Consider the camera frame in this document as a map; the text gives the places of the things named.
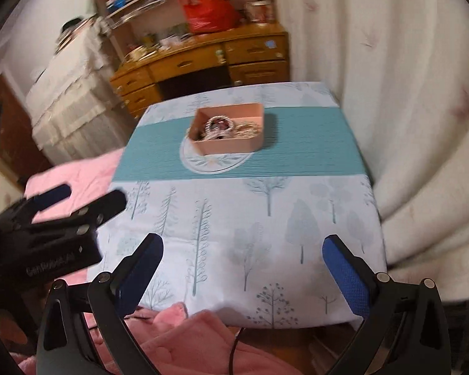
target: teal stripe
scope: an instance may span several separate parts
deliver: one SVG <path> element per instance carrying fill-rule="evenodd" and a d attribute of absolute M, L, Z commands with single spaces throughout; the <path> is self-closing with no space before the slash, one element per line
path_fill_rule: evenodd
<path fill-rule="evenodd" d="M 262 149 L 244 164 L 220 174 L 196 174 L 179 158 L 191 117 L 138 127 L 113 181 L 331 176 L 363 174 L 356 142 L 339 108 L 265 109 Z"/>

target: wooden desk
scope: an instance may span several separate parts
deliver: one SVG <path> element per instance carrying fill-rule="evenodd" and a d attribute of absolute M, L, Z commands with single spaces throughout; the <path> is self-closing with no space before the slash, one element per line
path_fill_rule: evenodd
<path fill-rule="evenodd" d="M 288 34 L 279 24 L 251 24 L 197 35 L 170 50 L 121 65 L 111 84 L 129 112 L 140 118 L 151 104 L 163 100 L 160 82 L 214 67 L 228 67 L 233 86 L 289 81 Z"/>

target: white wall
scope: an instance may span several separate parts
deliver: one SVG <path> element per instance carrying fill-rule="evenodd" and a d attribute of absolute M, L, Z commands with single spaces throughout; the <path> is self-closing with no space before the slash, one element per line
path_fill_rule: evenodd
<path fill-rule="evenodd" d="M 88 15 L 89 0 L 28 0 L 10 31 L 3 67 L 20 101 L 33 86 L 32 72 L 45 69 L 65 22 Z"/>

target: dark blue fingertip pad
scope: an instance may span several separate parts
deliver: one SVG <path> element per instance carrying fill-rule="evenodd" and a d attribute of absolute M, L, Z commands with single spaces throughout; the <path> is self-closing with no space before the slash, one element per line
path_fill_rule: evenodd
<path fill-rule="evenodd" d="M 117 291 L 115 308 L 120 318 L 135 312 L 164 255 L 164 242 L 158 234 L 148 234 L 134 253 L 134 267 Z"/>
<path fill-rule="evenodd" d="M 43 211 L 61 200 L 64 200 L 71 196 L 71 187 L 67 183 L 63 183 L 59 186 L 54 187 L 45 193 L 36 195 L 34 197 L 34 203 L 38 211 Z"/>
<path fill-rule="evenodd" d="M 370 315 L 370 292 L 330 237 L 322 247 L 323 260 L 334 277 L 351 311 L 367 319 Z"/>

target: curtain fold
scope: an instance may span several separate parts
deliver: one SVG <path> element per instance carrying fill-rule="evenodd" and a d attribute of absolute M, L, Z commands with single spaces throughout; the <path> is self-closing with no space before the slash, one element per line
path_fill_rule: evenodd
<path fill-rule="evenodd" d="M 293 80 L 325 81 L 374 183 L 398 280 L 469 298 L 469 5 L 276 0 Z"/>

